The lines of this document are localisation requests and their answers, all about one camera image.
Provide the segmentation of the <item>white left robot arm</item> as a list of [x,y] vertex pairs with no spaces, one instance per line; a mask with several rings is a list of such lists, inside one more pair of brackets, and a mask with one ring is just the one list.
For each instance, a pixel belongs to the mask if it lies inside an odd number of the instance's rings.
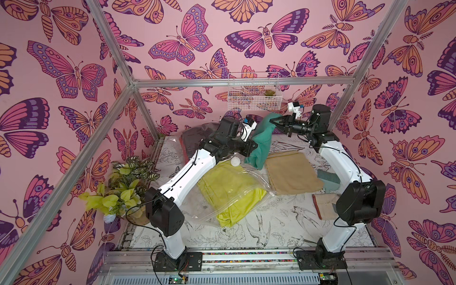
[[181,227],[185,217],[180,206],[197,182],[218,163],[239,153],[248,157],[258,144],[249,138],[257,123],[252,118],[238,121],[224,117],[217,130],[203,138],[187,164],[159,189],[149,188],[145,196],[146,217],[161,234],[165,256],[172,261],[183,258],[186,246]]

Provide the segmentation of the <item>green trousers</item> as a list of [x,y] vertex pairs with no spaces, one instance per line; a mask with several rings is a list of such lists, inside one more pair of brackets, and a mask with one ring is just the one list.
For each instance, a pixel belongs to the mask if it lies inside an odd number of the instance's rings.
[[268,158],[272,135],[276,126],[270,122],[271,119],[281,117],[280,114],[270,113],[265,116],[262,121],[257,125],[252,137],[253,141],[257,143],[257,148],[251,152],[251,154],[245,158],[245,163],[253,166],[254,168],[261,170]]

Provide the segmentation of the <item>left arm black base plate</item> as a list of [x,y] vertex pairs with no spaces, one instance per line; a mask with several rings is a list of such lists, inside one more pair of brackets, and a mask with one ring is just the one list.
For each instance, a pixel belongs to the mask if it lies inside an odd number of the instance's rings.
[[159,252],[155,256],[155,272],[192,272],[201,271],[203,263],[203,253],[201,252],[184,252],[177,259],[173,259],[165,252]]

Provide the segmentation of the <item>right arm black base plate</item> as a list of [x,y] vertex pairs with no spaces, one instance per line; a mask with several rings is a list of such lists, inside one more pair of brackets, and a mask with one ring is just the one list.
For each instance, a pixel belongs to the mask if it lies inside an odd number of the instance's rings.
[[298,262],[300,270],[344,270],[347,268],[342,254],[329,253],[324,255],[316,251],[305,251],[296,248],[293,255]]

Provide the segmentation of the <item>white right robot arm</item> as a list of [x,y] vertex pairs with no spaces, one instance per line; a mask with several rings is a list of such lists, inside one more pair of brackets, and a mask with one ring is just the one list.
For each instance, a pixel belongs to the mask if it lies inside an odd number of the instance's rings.
[[329,130],[331,108],[315,104],[310,117],[301,121],[301,105],[288,105],[289,114],[269,121],[282,133],[304,137],[332,167],[340,179],[342,194],[336,202],[338,217],[331,230],[317,243],[317,260],[341,258],[348,240],[381,214],[385,184],[365,173],[344,150],[339,138]]

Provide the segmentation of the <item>clear plastic vacuum bag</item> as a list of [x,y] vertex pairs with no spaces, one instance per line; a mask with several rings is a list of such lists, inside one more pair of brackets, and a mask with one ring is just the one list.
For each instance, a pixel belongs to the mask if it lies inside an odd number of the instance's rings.
[[185,197],[179,197],[178,208],[192,223],[231,228],[270,197],[275,196],[261,171],[244,162],[235,151],[211,169],[197,163],[205,172],[186,174],[195,180]]

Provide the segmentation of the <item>beige trousers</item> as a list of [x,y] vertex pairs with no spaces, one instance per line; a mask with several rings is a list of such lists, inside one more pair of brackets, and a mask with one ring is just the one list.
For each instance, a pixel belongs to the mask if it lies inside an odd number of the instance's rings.
[[306,158],[296,150],[270,154],[265,166],[277,195],[298,195],[323,189],[324,183]]

